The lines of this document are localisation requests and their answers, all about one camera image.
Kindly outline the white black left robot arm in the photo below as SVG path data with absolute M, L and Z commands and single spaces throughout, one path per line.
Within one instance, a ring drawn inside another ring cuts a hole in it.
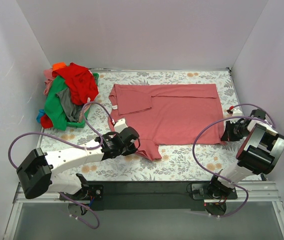
M 81 174 L 74 176 L 65 171 L 87 163 L 114 159 L 137 152 L 138 132 L 127 126 L 121 132 L 111 131 L 83 144 L 56 151 L 33 149 L 17 167 L 16 173 L 27 199 L 44 193 L 62 192 L 83 200 L 88 195 L 88 181 Z

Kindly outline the pink t shirt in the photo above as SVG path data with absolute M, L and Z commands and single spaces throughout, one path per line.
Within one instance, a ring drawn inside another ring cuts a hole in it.
M 220 144 L 223 110 L 215 84 L 115 84 L 111 117 L 125 119 L 140 138 L 137 155 L 161 159 L 160 145 Z

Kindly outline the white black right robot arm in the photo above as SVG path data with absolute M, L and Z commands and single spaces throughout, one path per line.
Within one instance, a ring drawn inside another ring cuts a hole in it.
M 228 197 L 237 184 L 252 175 L 269 174 L 277 164 L 284 151 L 284 135 L 279 134 L 267 123 L 266 112 L 254 109 L 252 119 L 231 119 L 226 121 L 225 131 L 221 137 L 223 142 L 236 142 L 244 139 L 236 155 L 237 162 L 214 175 L 207 187 L 211 198 Z

